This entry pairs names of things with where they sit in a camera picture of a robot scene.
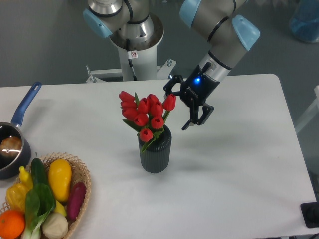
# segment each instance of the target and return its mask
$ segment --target tulip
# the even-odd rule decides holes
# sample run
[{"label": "tulip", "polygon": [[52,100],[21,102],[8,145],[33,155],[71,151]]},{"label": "tulip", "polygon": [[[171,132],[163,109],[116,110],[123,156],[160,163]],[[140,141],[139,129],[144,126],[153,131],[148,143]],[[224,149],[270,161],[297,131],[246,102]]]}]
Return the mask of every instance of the tulip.
[{"label": "tulip", "polygon": [[163,102],[163,108],[167,111],[172,111],[175,108],[176,104],[176,96],[174,94],[170,94],[166,100]]},{"label": "tulip", "polygon": [[122,109],[122,115],[130,121],[134,121],[138,115],[138,111],[134,108],[124,108]]},{"label": "tulip", "polygon": [[149,94],[149,96],[147,97],[148,101],[150,102],[150,107],[152,107],[152,105],[158,101],[160,101],[157,96],[153,95],[153,94]]},{"label": "tulip", "polygon": [[143,128],[140,132],[140,139],[143,142],[148,142],[153,138],[153,133],[148,128]]},{"label": "tulip", "polygon": [[130,95],[129,93],[125,92],[125,91],[122,91],[120,94],[119,94],[119,97],[122,101],[134,101],[135,100],[135,97]]},{"label": "tulip", "polygon": [[154,117],[151,120],[151,126],[154,129],[159,129],[162,128],[164,125],[164,119],[162,117]]},{"label": "tulip", "polygon": [[121,102],[122,108],[134,108],[136,109],[137,104],[134,101],[122,101]]},{"label": "tulip", "polygon": [[149,111],[150,111],[149,100],[146,98],[142,98],[138,106],[138,113],[147,114]]},{"label": "tulip", "polygon": [[162,116],[163,111],[164,109],[163,109],[163,106],[161,105],[161,102],[157,101],[151,106],[150,113],[152,114],[153,117],[156,117],[156,116]]},{"label": "tulip", "polygon": [[149,117],[147,116],[147,114],[138,114],[134,119],[134,123],[138,126],[145,126],[148,124],[148,122]]}]

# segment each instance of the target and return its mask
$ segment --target dark gray vase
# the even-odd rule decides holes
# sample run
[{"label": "dark gray vase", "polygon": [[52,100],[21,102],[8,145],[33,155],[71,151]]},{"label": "dark gray vase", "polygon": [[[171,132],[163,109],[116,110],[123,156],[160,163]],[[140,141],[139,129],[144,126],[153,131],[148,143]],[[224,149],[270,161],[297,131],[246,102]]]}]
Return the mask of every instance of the dark gray vase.
[{"label": "dark gray vase", "polygon": [[139,138],[140,157],[143,168],[150,173],[162,172],[168,166],[171,145],[171,133],[169,128],[164,125],[164,132],[158,140],[151,143],[142,153],[141,148],[144,142]]}]

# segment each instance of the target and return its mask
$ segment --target garlic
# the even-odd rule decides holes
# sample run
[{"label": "garlic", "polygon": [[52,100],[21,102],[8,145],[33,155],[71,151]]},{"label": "garlic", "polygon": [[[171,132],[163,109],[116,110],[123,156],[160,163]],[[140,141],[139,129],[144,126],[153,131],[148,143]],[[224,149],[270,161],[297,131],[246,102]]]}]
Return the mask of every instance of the garlic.
[{"label": "garlic", "polygon": [[69,230],[67,219],[60,213],[52,213],[44,221],[42,226],[43,233],[49,239],[60,239]]}]

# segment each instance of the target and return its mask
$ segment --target saucepan handle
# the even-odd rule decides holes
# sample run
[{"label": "saucepan handle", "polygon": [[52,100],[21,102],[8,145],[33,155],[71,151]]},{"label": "saucepan handle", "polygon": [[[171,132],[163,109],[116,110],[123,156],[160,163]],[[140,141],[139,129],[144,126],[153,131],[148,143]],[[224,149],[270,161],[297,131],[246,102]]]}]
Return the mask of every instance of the saucepan handle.
[{"label": "saucepan handle", "polygon": [[23,122],[23,117],[26,109],[40,90],[42,84],[40,82],[35,82],[28,93],[25,95],[23,100],[21,101],[18,108],[15,110],[14,115],[12,117],[11,123],[15,126],[21,126]]}]

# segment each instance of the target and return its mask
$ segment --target saucepan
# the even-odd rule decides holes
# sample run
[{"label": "saucepan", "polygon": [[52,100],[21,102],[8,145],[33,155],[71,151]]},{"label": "saucepan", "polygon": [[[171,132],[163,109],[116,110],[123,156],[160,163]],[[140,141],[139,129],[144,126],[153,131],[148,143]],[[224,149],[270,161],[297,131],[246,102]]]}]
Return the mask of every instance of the saucepan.
[{"label": "saucepan", "polygon": [[0,179],[19,174],[19,168],[26,166],[31,158],[29,143],[19,127],[26,109],[40,90],[42,84],[35,82],[15,110],[11,123],[0,122]]}]

